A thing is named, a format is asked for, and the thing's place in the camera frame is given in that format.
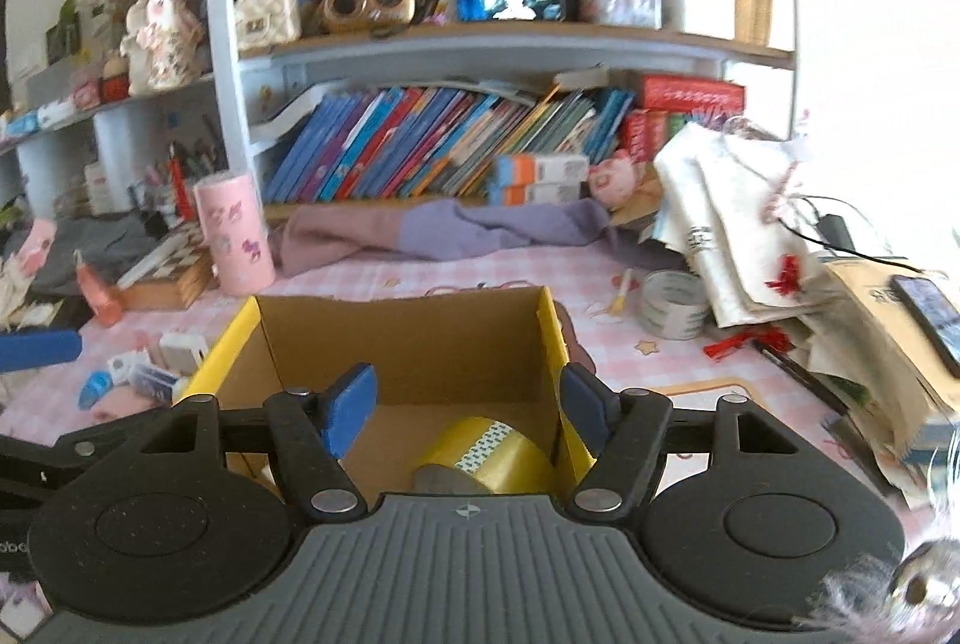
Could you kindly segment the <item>white quilted handbag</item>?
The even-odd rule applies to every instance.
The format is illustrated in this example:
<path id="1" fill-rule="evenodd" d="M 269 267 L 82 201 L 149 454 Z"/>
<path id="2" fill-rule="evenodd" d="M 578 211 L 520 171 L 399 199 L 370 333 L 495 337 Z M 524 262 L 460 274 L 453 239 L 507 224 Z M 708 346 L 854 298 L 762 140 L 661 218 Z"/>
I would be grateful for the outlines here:
<path id="1" fill-rule="evenodd" d="M 297 0 L 236 0 L 235 27 L 241 51 L 288 45 L 301 38 Z"/>

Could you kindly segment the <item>white glue bottle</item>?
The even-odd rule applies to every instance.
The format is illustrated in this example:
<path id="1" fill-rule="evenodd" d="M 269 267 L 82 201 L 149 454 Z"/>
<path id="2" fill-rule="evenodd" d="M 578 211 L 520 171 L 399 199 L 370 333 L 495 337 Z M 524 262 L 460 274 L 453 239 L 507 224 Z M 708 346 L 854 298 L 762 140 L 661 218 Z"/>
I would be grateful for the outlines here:
<path id="1" fill-rule="evenodd" d="M 128 384 L 139 394 L 151 397 L 156 402 L 172 405 L 177 402 L 187 387 L 189 380 L 185 376 L 171 373 L 167 369 L 146 363 L 135 363 L 128 375 Z"/>

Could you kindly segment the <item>stack of old books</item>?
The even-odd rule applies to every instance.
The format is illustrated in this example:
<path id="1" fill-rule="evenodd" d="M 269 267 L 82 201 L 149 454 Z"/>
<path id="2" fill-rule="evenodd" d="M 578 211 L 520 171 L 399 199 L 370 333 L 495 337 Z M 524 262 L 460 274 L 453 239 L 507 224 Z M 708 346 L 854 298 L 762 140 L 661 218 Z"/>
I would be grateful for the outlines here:
<path id="1" fill-rule="evenodd" d="M 851 257 L 805 266 L 799 298 L 779 303 L 809 332 L 805 368 L 846 383 L 838 396 L 880 474 L 908 506 L 928 506 L 958 451 L 958 380 L 893 290 L 911 272 Z"/>

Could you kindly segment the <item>clear tape roll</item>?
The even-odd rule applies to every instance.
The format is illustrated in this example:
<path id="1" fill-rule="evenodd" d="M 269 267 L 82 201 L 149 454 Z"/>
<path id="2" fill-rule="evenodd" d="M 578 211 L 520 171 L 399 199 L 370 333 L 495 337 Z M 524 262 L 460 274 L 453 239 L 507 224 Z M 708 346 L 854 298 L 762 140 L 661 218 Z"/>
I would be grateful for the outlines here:
<path id="1" fill-rule="evenodd" d="M 668 341 L 690 341 L 701 334 L 709 312 L 700 277 L 678 270 L 656 270 L 644 277 L 641 324 Z"/>

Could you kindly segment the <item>smartphone on books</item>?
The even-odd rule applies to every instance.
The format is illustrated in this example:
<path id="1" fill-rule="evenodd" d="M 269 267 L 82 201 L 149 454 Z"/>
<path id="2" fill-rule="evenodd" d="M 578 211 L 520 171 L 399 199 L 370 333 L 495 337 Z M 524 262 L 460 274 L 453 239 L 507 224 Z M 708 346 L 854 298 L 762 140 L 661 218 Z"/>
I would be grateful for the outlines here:
<path id="1" fill-rule="evenodd" d="M 946 294 L 926 277 L 892 275 L 890 288 L 934 347 L 937 357 L 944 363 L 947 371 L 957 378 L 960 365 L 958 309 L 952 305 Z"/>

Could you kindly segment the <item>row of books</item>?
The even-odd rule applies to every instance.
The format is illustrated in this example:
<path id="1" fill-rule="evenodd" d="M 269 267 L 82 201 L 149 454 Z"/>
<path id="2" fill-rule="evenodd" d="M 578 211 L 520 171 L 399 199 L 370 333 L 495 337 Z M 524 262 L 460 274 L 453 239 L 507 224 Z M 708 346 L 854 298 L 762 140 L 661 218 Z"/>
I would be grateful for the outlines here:
<path id="1" fill-rule="evenodd" d="M 685 124 L 719 129 L 745 110 L 747 90 L 729 80 L 597 69 L 556 76 L 543 97 L 455 80 L 314 85 L 251 137 L 268 204 L 487 201 L 500 155 L 585 155 L 590 168 L 625 149 L 641 171 Z"/>

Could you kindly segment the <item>pink pig toy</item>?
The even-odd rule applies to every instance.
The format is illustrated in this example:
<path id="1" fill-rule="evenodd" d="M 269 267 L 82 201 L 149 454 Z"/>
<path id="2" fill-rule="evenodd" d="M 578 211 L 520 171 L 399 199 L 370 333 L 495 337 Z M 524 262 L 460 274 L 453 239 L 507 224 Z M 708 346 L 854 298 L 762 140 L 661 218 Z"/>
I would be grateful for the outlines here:
<path id="1" fill-rule="evenodd" d="M 594 201 L 610 212 L 619 210 L 635 194 L 638 173 L 625 149 L 617 149 L 599 165 L 587 172 L 587 187 Z"/>

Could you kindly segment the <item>blue picture box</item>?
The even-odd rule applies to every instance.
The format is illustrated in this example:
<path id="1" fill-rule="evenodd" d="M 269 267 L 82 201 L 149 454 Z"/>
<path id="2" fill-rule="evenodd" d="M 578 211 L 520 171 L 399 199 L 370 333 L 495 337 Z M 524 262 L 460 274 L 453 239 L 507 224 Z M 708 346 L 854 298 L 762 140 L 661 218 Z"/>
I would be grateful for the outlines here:
<path id="1" fill-rule="evenodd" d="M 460 22 L 563 22 L 565 0 L 457 0 Z"/>

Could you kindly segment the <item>grey clothing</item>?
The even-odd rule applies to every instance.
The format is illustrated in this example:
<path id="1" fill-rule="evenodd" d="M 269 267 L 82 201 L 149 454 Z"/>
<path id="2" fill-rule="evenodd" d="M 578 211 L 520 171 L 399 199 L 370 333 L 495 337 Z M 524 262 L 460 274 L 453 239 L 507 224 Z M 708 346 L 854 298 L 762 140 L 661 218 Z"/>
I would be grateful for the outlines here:
<path id="1" fill-rule="evenodd" d="M 20 282 L 15 282 L 13 275 L 2 273 L 2 300 L 6 302 L 17 291 L 25 290 L 46 296 L 80 295 L 75 275 L 75 252 L 82 255 L 83 263 L 93 267 L 106 284 L 115 284 L 156 245 L 155 236 L 146 231 L 137 215 L 59 220 L 55 224 L 46 262 L 32 276 L 31 284 L 26 284 L 24 275 L 21 275 Z"/>

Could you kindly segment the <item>wooden chessboard box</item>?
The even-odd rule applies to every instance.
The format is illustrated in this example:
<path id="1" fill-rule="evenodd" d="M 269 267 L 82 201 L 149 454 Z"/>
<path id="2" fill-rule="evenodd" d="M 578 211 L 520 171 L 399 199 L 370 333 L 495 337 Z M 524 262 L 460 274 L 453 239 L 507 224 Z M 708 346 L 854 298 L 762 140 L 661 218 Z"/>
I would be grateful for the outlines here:
<path id="1" fill-rule="evenodd" d="M 182 311 L 212 285 L 213 264 L 197 222 L 168 233 L 117 282 L 127 311 Z"/>

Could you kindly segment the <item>pink water bottle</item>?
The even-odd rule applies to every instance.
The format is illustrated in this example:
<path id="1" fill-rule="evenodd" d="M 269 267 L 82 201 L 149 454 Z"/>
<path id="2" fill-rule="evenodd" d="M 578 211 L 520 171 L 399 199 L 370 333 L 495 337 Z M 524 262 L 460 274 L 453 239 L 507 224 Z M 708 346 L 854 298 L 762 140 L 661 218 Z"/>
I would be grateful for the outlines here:
<path id="1" fill-rule="evenodd" d="M 124 317 L 119 298 L 110 291 L 98 272 L 85 261 L 79 249 L 73 253 L 73 263 L 76 283 L 89 309 L 93 311 L 94 319 L 103 327 L 115 326 Z"/>

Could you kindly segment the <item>purple pink cloth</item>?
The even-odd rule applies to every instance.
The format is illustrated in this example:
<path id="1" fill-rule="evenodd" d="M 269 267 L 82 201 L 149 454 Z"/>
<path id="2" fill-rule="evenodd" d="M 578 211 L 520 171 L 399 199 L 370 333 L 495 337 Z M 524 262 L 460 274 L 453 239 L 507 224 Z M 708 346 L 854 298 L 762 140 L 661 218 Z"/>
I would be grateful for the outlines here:
<path id="1" fill-rule="evenodd" d="M 268 236 L 285 277 L 362 252 L 450 263 L 506 249 L 579 248 L 596 241 L 608 243 L 626 267 L 651 272 L 683 266 L 682 256 L 659 241 L 640 241 L 613 227 L 610 213 L 592 199 L 517 207 L 464 206 L 454 199 L 415 206 L 316 204 L 299 207 Z"/>

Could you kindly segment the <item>orange white boxes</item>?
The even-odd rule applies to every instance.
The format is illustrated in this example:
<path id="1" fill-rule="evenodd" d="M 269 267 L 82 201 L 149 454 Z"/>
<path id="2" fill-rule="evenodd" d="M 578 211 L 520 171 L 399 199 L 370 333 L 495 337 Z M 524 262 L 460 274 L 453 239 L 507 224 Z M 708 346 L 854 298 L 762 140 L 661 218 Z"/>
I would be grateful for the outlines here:
<path id="1" fill-rule="evenodd" d="M 487 183 L 490 206 L 568 204 L 581 197 L 589 160 L 578 154 L 500 155 Z"/>

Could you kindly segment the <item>small white staples box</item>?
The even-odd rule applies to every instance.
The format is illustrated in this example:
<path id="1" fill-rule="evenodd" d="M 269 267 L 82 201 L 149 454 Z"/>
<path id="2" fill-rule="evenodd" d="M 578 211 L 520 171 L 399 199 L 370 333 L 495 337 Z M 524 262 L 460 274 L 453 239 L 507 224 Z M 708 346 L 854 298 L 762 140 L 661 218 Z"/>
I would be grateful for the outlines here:
<path id="1" fill-rule="evenodd" d="M 122 351 L 107 360 L 106 369 L 114 386 L 123 386 L 132 378 L 133 368 L 137 365 L 149 365 L 151 357 L 149 351 L 140 350 Z"/>

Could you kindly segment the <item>yellow tape roll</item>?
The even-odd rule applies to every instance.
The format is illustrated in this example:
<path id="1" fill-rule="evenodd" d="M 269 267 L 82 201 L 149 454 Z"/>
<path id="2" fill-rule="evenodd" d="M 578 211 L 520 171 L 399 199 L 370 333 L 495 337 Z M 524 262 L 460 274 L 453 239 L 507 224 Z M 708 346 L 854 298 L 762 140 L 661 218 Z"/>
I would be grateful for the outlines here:
<path id="1" fill-rule="evenodd" d="M 539 495 L 555 490 L 542 449 L 500 420 L 467 417 L 449 426 L 413 470 L 420 495 Z"/>

